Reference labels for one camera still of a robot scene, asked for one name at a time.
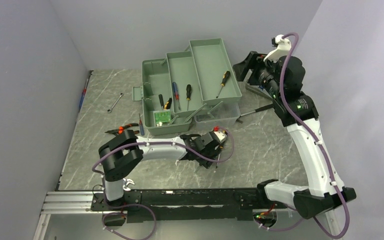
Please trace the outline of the yellow black stubby screwdriver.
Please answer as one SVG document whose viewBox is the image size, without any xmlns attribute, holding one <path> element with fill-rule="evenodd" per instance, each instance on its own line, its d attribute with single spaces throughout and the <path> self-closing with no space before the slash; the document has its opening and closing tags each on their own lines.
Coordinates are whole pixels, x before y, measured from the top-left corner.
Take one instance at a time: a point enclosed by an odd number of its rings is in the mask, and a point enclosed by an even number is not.
<svg viewBox="0 0 384 240">
<path fill-rule="evenodd" d="M 221 91 L 223 90 L 224 86 L 226 85 L 228 79 L 230 78 L 231 76 L 231 72 L 229 70 L 227 70 L 224 74 L 223 74 L 223 77 L 222 77 L 222 81 L 221 81 L 221 84 L 220 84 L 220 90 L 216 96 L 216 98 L 218 99 L 220 94 L 221 94 Z"/>
</svg>

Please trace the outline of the green label screwdriver bit box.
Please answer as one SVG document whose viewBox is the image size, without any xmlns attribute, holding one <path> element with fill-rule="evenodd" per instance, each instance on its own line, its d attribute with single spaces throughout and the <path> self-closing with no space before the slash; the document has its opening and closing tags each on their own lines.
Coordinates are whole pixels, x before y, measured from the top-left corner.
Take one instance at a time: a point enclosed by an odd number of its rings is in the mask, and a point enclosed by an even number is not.
<svg viewBox="0 0 384 240">
<path fill-rule="evenodd" d="M 153 111 L 153 119 L 156 127 L 169 125 L 172 121 L 172 114 L 170 110 Z"/>
</svg>

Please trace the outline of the yellow black handle hammer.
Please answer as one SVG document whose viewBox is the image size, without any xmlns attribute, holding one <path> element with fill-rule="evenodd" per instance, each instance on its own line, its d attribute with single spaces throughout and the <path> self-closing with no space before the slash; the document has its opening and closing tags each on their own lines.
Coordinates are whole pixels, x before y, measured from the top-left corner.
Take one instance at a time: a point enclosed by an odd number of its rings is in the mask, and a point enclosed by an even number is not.
<svg viewBox="0 0 384 240">
<path fill-rule="evenodd" d="M 162 110 L 169 110 L 171 108 L 173 101 L 171 97 L 169 97 L 167 101 L 164 101 L 163 95 L 159 94 L 158 99 Z"/>
</svg>

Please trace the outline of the yellow black medium screwdriver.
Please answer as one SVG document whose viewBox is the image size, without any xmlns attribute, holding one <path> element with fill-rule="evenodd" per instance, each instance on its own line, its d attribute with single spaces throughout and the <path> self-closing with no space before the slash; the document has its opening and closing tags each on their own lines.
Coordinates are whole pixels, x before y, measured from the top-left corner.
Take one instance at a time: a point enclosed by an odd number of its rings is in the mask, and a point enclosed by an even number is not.
<svg viewBox="0 0 384 240">
<path fill-rule="evenodd" d="M 189 103 L 191 100 L 191 95 L 192 95 L 192 86 L 188 84 L 186 86 L 186 101 L 187 101 L 187 110 L 189 110 Z"/>
</svg>

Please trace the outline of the blue red long screwdriver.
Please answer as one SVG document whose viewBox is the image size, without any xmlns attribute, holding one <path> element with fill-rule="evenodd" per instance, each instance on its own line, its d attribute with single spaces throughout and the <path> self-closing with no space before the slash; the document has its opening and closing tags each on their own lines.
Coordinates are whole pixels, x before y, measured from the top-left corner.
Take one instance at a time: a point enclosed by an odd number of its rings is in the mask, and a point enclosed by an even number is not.
<svg viewBox="0 0 384 240">
<path fill-rule="evenodd" d="M 181 110 L 181 106 L 180 106 L 180 96 L 179 96 L 178 85 L 177 85 L 176 82 L 172 82 L 172 89 L 173 89 L 174 97 L 175 97 L 176 102 L 177 102 L 177 108 L 178 108 L 178 110 L 180 111 L 180 110 Z"/>
</svg>

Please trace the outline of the green toolbox base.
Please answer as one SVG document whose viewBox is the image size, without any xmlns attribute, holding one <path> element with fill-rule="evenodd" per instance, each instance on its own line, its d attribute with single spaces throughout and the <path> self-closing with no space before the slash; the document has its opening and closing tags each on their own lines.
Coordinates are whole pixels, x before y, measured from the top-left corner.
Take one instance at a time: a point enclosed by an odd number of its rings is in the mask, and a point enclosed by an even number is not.
<svg viewBox="0 0 384 240">
<path fill-rule="evenodd" d="M 172 110 L 174 100 L 167 60 L 165 58 L 144 60 L 142 62 L 142 87 L 143 87 L 143 124 L 153 136 L 178 134 L 190 128 L 191 120 L 179 117 Z M 162 94 L 164 101 L 172 98 L 170 107 L 172 120 L 170 124 L 155 126 L 153 111 L 163 111 L 158 95 Z"/>
</svg>

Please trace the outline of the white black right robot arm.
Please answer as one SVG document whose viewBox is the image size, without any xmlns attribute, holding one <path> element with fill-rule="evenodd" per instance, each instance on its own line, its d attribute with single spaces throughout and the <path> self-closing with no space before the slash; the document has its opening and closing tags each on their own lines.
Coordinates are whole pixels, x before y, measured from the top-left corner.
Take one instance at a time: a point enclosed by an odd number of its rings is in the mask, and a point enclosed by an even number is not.
<svg viewBox="0 0 384 240">
<path fill-rule="evenodd" d="M 308 185 L 282 183 L 278 179 L 257 185 L 256 203 L 267 208 L 273 202 L 295 208 L 304 219 L 340 207 L 356 199 L 356 191 L 346 187 L 329 159 L 323 143 L 319 114 L 310 96 L 302 91 L 306 73 L 302 61 L 293 56 L 285 63 L 264 62 L 265 55 L 250 51 L 247 57 L 233 65 L 237 81 L 262 86 L 270 95 L 275 114 L 295 143 L 307 176 Z"/>
</svg>

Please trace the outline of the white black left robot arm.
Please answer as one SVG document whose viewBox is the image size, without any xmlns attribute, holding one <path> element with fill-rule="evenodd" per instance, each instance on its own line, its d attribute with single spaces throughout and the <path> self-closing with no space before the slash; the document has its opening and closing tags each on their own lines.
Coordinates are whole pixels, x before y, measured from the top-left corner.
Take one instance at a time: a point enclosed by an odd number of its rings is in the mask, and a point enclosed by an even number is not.
<svg viewBox="0 0 384 240">
<path fill-rule="evenodd" d="M 206 134 L 182 134 L 173 138 L 146 138 L 137 136 L 133 130 L 125 130 L 98 149 L 99 161 L 92 167 L 102 165 L 104 204 L 111 210 L 119 209 L 127 191 L 126 177 L 140 163 L 149 160 L 196 161 L 209 168 L 219 163 L 218 158 L 229 137 L 226 130 L 215 128 Z"/>
</svg>

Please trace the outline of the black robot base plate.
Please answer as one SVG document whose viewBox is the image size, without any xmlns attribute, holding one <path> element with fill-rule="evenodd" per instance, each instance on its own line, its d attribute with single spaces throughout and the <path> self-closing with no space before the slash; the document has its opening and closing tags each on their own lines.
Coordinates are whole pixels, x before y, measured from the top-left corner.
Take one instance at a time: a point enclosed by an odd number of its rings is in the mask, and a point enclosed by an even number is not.
<svg viewBox="0 0 384 240">
<path fill-rule="evenodd" d="M 251 221 L 253 215 L 285 209 L 280 202 L 263 200 L 256 188 L 134 189 L 120 200 L 104 201 L 92 195 L 93 212 L 120 212 L 127 223 L 145 221 L 236 219 Z"/>
</svg>

